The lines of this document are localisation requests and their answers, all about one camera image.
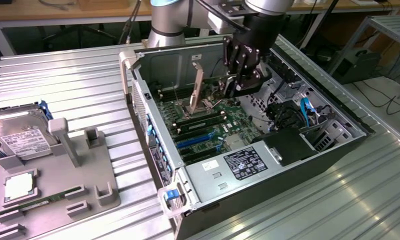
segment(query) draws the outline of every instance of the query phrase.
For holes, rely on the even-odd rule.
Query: aluminum profile table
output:
[[[190,239],[400,239],[400,134],[288,41],[280,37],[276,44],[376,134],[325,173]],[[1,59],[0,107],[41,98],[56,116],[69,118],[72,136],[97,126],[105,132],[121,197],[117,208],[34,239],[173,239],[122,103],[121,49],[109,46]]]
[[[400,15],[365,17],[340,54],[328,67],[329,74],[335,73],[344,57],[347,56],[349,50],[355,47],[356,42],[359,41],[359,38],[364,34],[364,31],[368,27],[375,28],[379,33],[385,34],[392,40],[400,43]]]

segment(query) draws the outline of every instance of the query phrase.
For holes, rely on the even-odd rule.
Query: hard drive label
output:
[[[1,140],[18,157],[24,157],[50,149],[49,143],[40,129],[2,136]]]
[[[224,159],[237,180],[246,179],[268,169],[252,146],[224,156]]]

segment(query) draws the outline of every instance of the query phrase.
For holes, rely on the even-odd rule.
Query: workbench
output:
[[[0,51],[4,56],[13,56],[16,54],[12,44],[6,39],[2,29],[13,27],[34,27],[34,26],[53,26],[53,25],[74,25],[74,24],[98,24],[98,23],[117,23],[125,22],[132,13],[136,0],[128,0],[129,7],[124,9],[106,9],[81,11],[78,5],[68,6],[68,11],[60,10],[56,7],[45,6],[37,0],[14,0],[12,4],[0,5]],[[152,7],[141,2],[136,21],[150,21]],[[323,20],[327,9],[329,8],[332,0],[324,4],[316,4],[313,7],[305,3],[296,3],[288,10],[289,15],[317,14],[312,23],[311,29],[306,33],[305,39],[301,43],[301,48],[306,46],[311,37],[317,30],[317,26]],[[395,15],[400,10],[400,0],[389,0],[392,4],[391,15]],[[360,6],[351,0],[339,0],[339,3],[332,13],[349,13],[349,12],[373,12],[381,11],[383,6],[368,5]],[[204,36],[209,31],[201,31],[200,35]]]
[[[196,38],[186,43],[217,39]],[[400,133],[282,37],[276,44],[375,134],[323,174],[190,239],[400,239]],[[118,52],[126,48],[117,45],[1,58],[0,107],[42,99],[53,116],[68,119],[69,136],[92,126],[104,131],[121,198],[114,209],[34,239],[65,240],[80,234],[85,240],[173,239],[124,100]]]

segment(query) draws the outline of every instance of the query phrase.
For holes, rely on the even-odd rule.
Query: wooden table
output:
[[[56,7],[40,4],[38,0],[13,0],[12,4],[0,5],[1,54],[4,56],[14,55],[14,50],[2,32],[2,28],[125,22],[129,15],[132,14],[132,9],[136,3],[136,0],[128,1],[128,8],[92,11],[81,11],[78,5],[68,6],[68,11],[64,11],[57,9]],[[317,4],[315,7],[305,3],[296,3],[286,12],[292,15],[308,14],[311,11],[313,14],[317,14],[301,47],[304,47],[311,40],[311,37],[323,20],[325,11],[329,8],[331,2],[332,0],[328,0],[327,3]],[[400,10],[400,0],[389,0],[389,2],[393,8],[389,14],[396,14]],[[353,2],[351,2],[351,0],[339,0],[339,3],[332,12],[372,12],[380,11],[381,8],[381,5],[359,6]],[[152,6],[148,4],[148,0],[144,0],[138,9],[136,21],[150,21],[150,15]]]

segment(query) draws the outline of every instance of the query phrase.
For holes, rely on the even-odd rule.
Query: warning label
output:
[[[252,146],[224,156],[224,159],[237,180],[242,180],[268,169]]]
[[[50,149],[40,129],[24,131],[1,137],[16,156],[24,157]]]

